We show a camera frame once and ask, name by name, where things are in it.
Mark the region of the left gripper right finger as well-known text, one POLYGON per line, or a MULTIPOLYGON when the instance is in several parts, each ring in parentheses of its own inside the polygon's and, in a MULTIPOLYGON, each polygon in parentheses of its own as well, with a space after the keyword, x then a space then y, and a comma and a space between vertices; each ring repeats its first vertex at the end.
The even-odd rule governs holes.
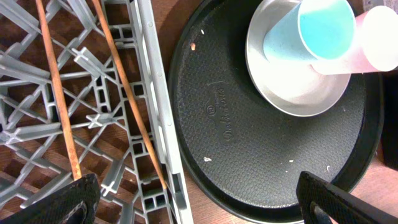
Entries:
POLYGON ((397 217, 310 172, 300 174, 296 195, 305 223, 397 223, 397 217))

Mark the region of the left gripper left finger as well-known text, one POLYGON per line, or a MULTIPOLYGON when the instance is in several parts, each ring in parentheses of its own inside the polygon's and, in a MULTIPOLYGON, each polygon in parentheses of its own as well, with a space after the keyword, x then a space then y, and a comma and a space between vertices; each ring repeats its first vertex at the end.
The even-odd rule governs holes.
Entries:
POLYGON ((1 220, 1 224, 94 223, 99 200, 98 179, 95 174, 87 174, 1 220))

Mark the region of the wooden chopstick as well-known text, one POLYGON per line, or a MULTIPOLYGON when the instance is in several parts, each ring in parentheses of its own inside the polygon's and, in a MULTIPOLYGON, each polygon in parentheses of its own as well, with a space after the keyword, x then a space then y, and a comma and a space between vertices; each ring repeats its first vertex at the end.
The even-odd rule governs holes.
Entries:
POLYGON ((153 145, 151 143, 149 134, 148 134, 147 129, 145 127, 145 124, 144 124, 144 122, 142 120, 142 116, 140 114, 139 108, 138 108, 136 100, 134 98, 134 94, 133 94, 133 92, 131 90, 131 86, 130 86, 130 84, 128 82, 126 73, 124 71, 124 67, 123 67, 121 58, 120 58, 120 56, 118 54, 118 50, 116 48, 116 45, 114 43, 113 36, 111 35, 110 29, 108 27, 108 23, 106 22, 106 19, 105 19, 104 12, 102 10, 100 1, 99 0, 92 0, 92 2, 93 2, 93 5, 95 7, 95 11, 97 13, 98 19, 99 19, 99 23, 100 23, 101 28, 102 28, 102 30, 104 32, 104 35, 105 35, 105 38, 106 38, 106 42, 107 42, 108 47, 109 47, 109 49, 111 51, 111 55, 113 56, 114 64, 115 64, 115 66, 117 68, 118 75, 119 75, 119 78, 121 80, 121 83, 123 84, 124 91, 126 93, 129 105, 130 105, 132 113, 134 115, 134 119, 136 120, 137 126, 138 126, 138 128, 140 130, 140 133, 142 135, 145 147, 146 147, 146 149, 147 149, 147 151, 148 151, 148 153, 150 155, 150 159, 151 159, 151 161, 152 161, 152 163, 154 165, 155 171, 156 171, 156 173, 157 173, 157 175, 159 177, 159 180, 160 180, 160 183, 162 185, 162 188, 166 189, 167 188, 167 184, 166 184, 166 181, 165 181, 163 173, 162 173, 162 168, 161 168, 161 166, 159 164, 159 161, 158 161, 158 159, 156 157, 155 150, 154 150, 153 145))
POLYGON ((82 178, 80 164, 75 149, 74 138, 72 134, 72 128, 68 116, 68 110, 63 94, 63 86, 60 79, 60 74, 57 67, 57 61, 53 50, 52 39, 49 32, 47 20, 45 18, 45 12, 43 3, 41 0, 35 0, 37 12, 39 15, 40 29, 42 32, 42 38, 44 41, 45 53, 49 65, 49 70, 52 79, 52 88, 55 97, 55 101, 58 108, 59 119, 62 125, 63 137, 67 149, 68 159, 70 161, 73 179, 78 180, 82 178))

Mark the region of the grey round plate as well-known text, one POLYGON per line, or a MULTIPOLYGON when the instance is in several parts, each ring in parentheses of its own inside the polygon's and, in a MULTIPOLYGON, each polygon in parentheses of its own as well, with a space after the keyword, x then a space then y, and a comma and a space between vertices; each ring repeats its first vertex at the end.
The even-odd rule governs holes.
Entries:
POLYGON ((245 54, 251 80, 270 104, 289 115, 309 117, 330 109, 342 97, 351 75, 322 75, 311 65, 266 59, 264 37, 299 3, 263 0, 250 21, 245 54))

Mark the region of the pink plastic cup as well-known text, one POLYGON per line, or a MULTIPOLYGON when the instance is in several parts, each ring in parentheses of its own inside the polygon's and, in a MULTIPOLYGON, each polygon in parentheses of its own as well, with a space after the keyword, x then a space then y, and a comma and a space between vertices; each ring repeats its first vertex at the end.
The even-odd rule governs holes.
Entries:
POLYGON ((323 75, 389 72, 397 67, 397 13, 376 6, 356 17, 353 43, 344 56, 319 61, 313 69, 323 75))

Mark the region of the blue plastic cup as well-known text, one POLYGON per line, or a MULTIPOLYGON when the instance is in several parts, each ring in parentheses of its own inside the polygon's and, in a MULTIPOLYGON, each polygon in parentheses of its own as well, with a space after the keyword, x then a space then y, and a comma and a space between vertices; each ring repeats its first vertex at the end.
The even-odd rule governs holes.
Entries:
POLYGON ((268 61, 298 63, 334 60, 351 47, 354 12, 346 0, 303 0, 265 35, 268 61))

